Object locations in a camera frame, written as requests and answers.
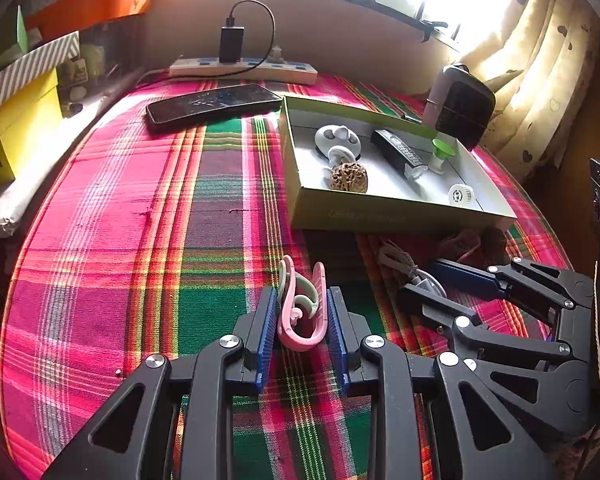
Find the plaid pink green bedsheet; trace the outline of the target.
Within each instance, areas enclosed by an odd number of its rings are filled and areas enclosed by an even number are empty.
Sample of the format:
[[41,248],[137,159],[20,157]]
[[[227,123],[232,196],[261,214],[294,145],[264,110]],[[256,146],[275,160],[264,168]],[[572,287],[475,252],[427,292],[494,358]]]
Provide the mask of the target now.
[[[193,354],[277,284],[277,261],[324,262],[374,333],[434,356],[443,340],[394,305],[383,236],[290,227],[277,116],[152,136],[145,106],[215,84],[128,94],[48,192],[12,274],[0,344],[10,458],[39,479],[140,358]],[[235,403],[236,479],[363,479],[368,402],[339,394],[324,346],[276,351],[257,400]]]

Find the white power strip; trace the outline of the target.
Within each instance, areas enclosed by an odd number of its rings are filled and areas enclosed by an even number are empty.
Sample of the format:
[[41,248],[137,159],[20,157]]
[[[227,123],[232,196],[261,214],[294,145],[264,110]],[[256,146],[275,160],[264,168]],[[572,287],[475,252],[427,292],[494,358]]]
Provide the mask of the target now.
[[218,58],[179,58],[168,69],[170,77],[220,78],[231,80],[278,81],[286,84],[315,84],[317,70],[301,62],[270,62],[244,58],[221,63]]

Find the pink folding clip holder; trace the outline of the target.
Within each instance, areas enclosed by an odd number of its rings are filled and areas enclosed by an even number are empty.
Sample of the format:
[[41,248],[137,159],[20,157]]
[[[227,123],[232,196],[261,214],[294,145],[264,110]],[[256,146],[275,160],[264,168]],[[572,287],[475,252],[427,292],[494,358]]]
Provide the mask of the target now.
[[308,352],[320,344],[328,327],[324,264],[314,264],[310,278],[294,267],[290,255],[279,260],[277,336],[290,351]]

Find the cream patterned curtain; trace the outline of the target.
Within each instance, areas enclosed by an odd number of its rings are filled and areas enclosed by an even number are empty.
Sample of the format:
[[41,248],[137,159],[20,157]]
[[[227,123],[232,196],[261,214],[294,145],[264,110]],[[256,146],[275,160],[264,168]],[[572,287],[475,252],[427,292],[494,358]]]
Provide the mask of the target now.
[[560,162],[591,80],[598,21],[586,0],[469,0],[460,62],[495,84],[481,146],[524,182]]

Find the grey black portable heater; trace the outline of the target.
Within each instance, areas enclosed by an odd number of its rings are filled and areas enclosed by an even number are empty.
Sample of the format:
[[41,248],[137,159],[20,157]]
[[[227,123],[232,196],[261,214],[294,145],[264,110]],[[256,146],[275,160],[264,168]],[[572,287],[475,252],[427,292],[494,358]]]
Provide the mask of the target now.
[[495,94],[464,64],[445,65],[426,99],[422,124],[452,136],[472,151],[495,107]]

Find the brown carved walnut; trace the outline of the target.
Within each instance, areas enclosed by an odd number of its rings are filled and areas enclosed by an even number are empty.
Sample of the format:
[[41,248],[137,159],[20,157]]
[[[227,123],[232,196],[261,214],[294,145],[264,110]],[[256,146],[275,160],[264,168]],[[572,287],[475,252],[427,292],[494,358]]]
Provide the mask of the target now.
[[334,191],[366,193],[368,189],[366,169],[358,162],[344,162],[332,168],[329,188]]

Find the yellow box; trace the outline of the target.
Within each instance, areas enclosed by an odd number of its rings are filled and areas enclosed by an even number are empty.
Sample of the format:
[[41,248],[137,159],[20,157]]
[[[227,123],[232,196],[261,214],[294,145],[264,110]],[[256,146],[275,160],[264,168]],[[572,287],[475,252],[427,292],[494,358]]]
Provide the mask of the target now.
[[53,68],[0,106],[0,184],[15,180],[35,149],[60,124],[57,86]]

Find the green mushroom shaped lamp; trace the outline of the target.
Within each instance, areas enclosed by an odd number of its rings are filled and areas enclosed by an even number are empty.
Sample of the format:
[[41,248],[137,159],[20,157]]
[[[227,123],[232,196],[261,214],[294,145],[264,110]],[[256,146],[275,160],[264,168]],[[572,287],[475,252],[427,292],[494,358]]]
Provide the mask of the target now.
[[431,153],[428,168],[435,174],[444,174],[445,162],[456,156],[456,151],[449,143],[446,143],[442,139],[432,139],[431,144],[434,147],[434,151]]

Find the black smartphone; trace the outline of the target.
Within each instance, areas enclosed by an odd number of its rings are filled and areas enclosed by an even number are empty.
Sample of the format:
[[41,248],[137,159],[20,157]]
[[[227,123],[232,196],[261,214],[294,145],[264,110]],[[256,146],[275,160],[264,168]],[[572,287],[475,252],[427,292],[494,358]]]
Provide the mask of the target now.
[[258,84],[238,84],[150,103],[146,119],[154,131],[173,131],[279,110],[283,98]]

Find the striped white box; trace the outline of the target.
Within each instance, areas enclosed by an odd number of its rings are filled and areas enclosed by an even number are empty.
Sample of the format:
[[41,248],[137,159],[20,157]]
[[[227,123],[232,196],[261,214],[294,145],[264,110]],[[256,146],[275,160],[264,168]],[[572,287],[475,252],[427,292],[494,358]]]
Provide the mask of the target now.
[[19,90],[58,65],[80,53],[80,33],[76,30],[37,47],[0,71],[0,106]]

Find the green box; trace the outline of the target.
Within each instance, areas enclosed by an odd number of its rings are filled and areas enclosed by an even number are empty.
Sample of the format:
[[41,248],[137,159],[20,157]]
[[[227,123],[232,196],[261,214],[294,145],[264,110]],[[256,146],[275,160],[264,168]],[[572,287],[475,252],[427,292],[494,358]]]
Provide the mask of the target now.
[[15,3],[0,19],[0,70],[28,52],[26,24],[20,4]]

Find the white plug adapter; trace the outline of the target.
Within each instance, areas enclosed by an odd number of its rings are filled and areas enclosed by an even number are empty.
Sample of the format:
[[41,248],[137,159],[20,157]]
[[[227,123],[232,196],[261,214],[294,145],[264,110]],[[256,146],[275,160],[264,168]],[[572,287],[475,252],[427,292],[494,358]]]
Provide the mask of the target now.
[[284,64],[283,50],[279,46],[272,47],[270,54],[268,55],[268,62],[272,64]]

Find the small white cylindrical jar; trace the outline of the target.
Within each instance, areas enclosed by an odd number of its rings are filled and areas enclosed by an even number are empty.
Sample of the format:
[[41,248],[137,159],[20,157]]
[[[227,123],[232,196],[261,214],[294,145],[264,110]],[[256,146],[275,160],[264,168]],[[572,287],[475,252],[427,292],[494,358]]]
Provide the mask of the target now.
[[467,184],[453,184],[448,197],[450,204],[457,207],[473,207],[476,203],[475,191]]

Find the orange tray shelf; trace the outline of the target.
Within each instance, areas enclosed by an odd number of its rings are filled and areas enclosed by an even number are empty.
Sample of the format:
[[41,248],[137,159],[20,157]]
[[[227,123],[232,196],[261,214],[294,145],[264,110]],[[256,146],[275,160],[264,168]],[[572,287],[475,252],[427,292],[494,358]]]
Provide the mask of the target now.
[[58,0],[24,19],[26,29],[37,29],[45,41],[70,32],[144,13],[151,0]]

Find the black perforated speaker device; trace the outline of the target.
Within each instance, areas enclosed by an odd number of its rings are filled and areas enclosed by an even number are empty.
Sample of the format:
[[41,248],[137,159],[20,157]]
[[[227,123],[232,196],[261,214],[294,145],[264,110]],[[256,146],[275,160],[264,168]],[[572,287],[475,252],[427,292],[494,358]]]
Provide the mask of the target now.
[[370,140],[389,165],[406,180],[417,180],[428,170],[424,161],[395,133],[376,129]]

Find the small white mushroom object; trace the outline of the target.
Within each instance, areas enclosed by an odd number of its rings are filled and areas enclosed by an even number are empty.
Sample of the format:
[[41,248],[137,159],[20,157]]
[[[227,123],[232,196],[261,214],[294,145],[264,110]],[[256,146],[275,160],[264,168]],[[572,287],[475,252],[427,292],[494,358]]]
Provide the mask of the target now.
[[334,145],[327,151],[328,166],[331,170],[355,162],[354,154],[345,146]]

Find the white round earbud case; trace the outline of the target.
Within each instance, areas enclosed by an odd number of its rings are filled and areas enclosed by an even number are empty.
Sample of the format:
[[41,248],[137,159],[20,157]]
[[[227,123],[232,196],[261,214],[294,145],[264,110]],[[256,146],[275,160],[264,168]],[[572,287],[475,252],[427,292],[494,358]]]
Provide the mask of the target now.
[[346,148],[354,160],[361,156],[361,141],[358,135],[345,125],[324,125],[316,130],[314,143],[322,155],[328,156],[331,148]]

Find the green grey cardboard box tray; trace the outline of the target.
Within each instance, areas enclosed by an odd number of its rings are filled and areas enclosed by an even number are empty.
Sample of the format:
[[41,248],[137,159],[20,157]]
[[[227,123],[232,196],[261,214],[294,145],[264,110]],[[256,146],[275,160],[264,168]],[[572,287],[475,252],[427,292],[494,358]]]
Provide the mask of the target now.
[[[355,162],[366,169],[366,193],[329,188],[332,170],[314,143],[316,130],[324,125],[345,125],[360,138],[361,156]],[[434,151],[432,139],[449,143],[456,156],[445,162],[444,174],[428,168],[417,180],[406,180],[370,140],[376,129],[400,136],[427,166]],[[506,230],[517,218],[473,152],[460,141],[414,122],[354,106],[285,96],[279,135],[288,214],[296,229],[372,233]],[[475,206],[450,204],[449,188],[459,183],[474,189]]]

